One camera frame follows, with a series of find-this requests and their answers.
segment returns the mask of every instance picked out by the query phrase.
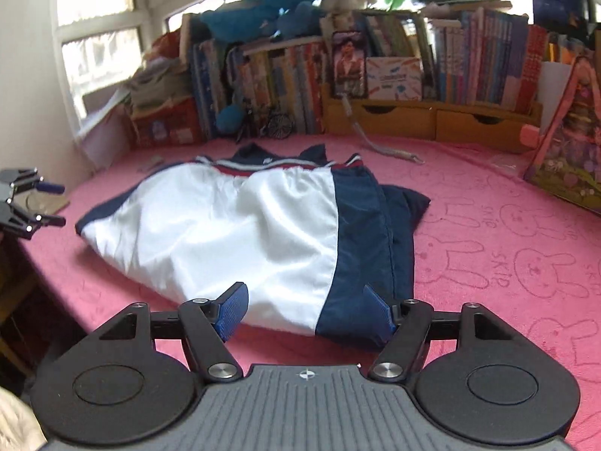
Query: red box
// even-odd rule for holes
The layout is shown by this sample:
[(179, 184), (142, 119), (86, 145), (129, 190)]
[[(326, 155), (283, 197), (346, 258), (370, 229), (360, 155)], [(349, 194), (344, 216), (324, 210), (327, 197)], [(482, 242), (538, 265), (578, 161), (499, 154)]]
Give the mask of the red box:
[(204, 134), (198, 123), (193, 98), (177, 104), (166, 103), (152, 112), (135, 113), (133, 124), (133, 147), (148, 148), (171, 145), (202, 144)]

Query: pink tablecloth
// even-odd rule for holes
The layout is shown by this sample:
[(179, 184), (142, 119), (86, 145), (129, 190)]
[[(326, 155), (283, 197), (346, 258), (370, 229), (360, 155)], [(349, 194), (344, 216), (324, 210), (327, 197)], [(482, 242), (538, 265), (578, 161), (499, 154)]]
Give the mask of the pink tablecloth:
[[(582, 403), (569, 434), (579, 451), (601, 449), (601, 219), (507, 174), (503, 157), (490, 151), (386, 139), (419, 153), (423, 166), (365, 150), (355, 137), (301, 136), (263, 141), (276, 154), (298, 154), (325, 142), (328, 157), (342, 161), (360, 152), (381, 183), (416, 189), (432, 198), (416, 241), (415, 297), (437, 310), (485, 304), (527, 334), (578, 378)], [(71, 194), (67, 227), (43, 229), (23, 243), (50, 290), (87, 330), (134, 301), (153, 310), (172, 303), (105, 264), (78, 238), (74, 223), (92, 206), (143, 178), (136, 170), (153, 154), (166, 160), (197, 154), (227, 157), (235, 144), (137, 152)], [(177, 342), (157, 347), (182, 360)], [(319, 338), (241, 327), (228, 343), (247, 369), (251, 363), (368, 365), (373, 355)], [(430, 358), (453, 342), (433, 344)]]

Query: white wall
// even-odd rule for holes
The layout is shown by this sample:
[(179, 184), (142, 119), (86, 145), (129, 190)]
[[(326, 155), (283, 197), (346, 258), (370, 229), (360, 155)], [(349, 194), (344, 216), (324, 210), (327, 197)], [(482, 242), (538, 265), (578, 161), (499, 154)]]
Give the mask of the white wall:
[(74, 146), (61, 93), (55, 5), (0, 0), (0, 168), (36, 166), (48, 180), (72, 189), (90, 169)]

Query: black circular cover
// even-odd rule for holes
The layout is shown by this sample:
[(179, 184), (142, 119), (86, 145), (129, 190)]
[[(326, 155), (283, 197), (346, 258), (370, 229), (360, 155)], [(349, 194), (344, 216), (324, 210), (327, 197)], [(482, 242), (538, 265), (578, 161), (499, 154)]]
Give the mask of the black circular cover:
[(575, 378), (545, 353), (492, 340), (432, 361), (415, 396), (442, 427), (495, 446), (565, 434), (580, 401)]
[(77, 348), (38, 376), (31, 400), (46, 431), (88, 446), (127, 444), (166, 428), (188, 408), (194, 383), (182, 363), (111, 343), (110, 352)]

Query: white and navy jacket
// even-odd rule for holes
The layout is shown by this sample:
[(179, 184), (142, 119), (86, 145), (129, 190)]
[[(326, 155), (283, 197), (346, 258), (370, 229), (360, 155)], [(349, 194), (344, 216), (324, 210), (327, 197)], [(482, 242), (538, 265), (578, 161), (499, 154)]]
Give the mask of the white and navy jacket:
[(243, 281), (246, 324), (378, 347), (394, 330), (384, 300), (413, 295), (413, 231), (429, 202), (379, 185), (358, 155), (336, 164), (322, 145), (282, 158), (250, 144), (170, 165), (76, 230), (176, 303)]

